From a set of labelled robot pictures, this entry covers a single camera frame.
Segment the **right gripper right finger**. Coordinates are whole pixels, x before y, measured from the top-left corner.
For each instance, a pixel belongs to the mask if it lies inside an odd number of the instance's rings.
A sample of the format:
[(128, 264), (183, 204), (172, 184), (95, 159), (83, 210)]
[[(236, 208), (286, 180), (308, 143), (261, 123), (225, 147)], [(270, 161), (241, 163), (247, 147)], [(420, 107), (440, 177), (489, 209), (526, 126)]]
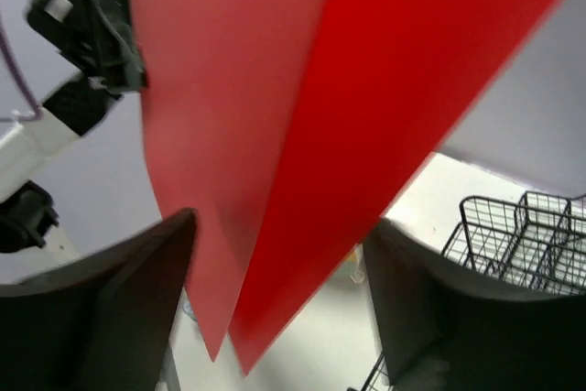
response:
[(363, 242), (395, 390), (582, 390), (585, 297), (458, 265), (383, 218)]

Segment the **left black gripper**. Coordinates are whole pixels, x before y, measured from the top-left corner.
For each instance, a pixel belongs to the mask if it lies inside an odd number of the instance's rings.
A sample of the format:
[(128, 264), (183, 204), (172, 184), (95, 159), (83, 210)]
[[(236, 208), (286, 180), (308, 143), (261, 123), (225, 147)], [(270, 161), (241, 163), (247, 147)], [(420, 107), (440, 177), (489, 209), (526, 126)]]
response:
[(26, 20), (93, 88), (137, 92), (146, 84), (130, 0), (30, 0)]

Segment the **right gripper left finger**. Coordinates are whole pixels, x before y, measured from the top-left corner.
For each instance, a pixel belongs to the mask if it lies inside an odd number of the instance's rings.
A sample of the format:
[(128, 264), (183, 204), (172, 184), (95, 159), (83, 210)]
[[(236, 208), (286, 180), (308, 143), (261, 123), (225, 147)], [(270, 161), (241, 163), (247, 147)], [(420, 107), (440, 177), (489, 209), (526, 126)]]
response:
[(187, 208), (1, 287), (4, 390), (178, 390), (171, 334), (197, 236)]

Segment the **red paper folder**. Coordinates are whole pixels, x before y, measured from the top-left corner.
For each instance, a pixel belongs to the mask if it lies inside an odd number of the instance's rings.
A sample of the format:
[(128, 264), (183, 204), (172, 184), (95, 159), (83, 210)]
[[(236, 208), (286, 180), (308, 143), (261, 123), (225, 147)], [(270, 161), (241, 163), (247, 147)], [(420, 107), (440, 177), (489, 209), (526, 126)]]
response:
[(131, 0), (146, 166), (250, 372), (558, 0)]

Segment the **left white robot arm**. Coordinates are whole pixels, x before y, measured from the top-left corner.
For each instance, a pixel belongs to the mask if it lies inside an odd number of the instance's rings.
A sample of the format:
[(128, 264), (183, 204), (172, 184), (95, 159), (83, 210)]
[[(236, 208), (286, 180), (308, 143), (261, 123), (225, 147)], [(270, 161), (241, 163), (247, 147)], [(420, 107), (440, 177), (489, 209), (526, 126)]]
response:
[(59, 216), (31, 176), (90, 133), (128, 92), (147, 84), (130, 0), (30, 0), (27, 24), (77, 73), (42, 102), (32, 95), (6, 38), (1, 53), (28, 114), (6, 118), (1, 138), (1, 251), (43, 248)]

